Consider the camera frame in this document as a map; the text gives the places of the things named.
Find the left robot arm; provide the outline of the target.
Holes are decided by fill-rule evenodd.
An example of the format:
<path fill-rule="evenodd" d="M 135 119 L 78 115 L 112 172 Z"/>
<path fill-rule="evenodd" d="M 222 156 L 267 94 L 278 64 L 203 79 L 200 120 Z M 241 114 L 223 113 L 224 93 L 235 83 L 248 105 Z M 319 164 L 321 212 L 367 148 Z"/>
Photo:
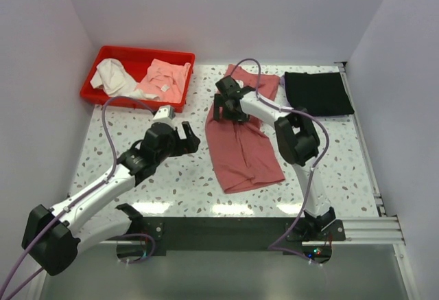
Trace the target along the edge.
<path fill-rule="evenodd" d="M 48 209 L 38 205 L 29 213 L 22 247 L 49 275 L 66 270 L 85 242 L 79 230 L 108 203 L 130 191 L 147 178 L 169 157 L 180 157 L 198 151 L 200 139 L 189 122 L 178 130 L 163 122 L 155 122 L 143 139 L 123 152 L 112 167 L 75 196 Z"/>

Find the dusty red t-shirt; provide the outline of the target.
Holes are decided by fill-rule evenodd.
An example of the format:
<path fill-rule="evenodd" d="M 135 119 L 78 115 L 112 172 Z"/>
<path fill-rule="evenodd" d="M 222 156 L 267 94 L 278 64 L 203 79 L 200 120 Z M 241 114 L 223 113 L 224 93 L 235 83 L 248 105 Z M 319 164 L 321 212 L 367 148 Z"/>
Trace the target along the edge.
<path fill-rule="evenodd" d="M 206 118 L 206 141 L 213 170 L 226 194 L 267 187 L 285 180 L 270 139 L 261 132 L 261 120 L 237 123 Z"/>

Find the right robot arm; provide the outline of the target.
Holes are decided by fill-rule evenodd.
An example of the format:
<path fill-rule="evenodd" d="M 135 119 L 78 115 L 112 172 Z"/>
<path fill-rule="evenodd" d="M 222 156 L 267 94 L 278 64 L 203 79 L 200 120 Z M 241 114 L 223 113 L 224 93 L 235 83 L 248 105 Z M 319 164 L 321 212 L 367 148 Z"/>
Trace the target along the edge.
<path fill-rule="evenodd" d="M 251 117 L 256 117 L 274 129 L 280 155 L 292 165 L 304 196 L 304 217 L 293 230 L 321 240 L 336 217 L 318 170 L 322 153 L 315 119 L 304 108 L 281 106 L 251 86 L 240 86 L 231 76 L 222 78 L 215 86 L 218 90 L 214 97 L 215 121 L 249 122 Z"/>

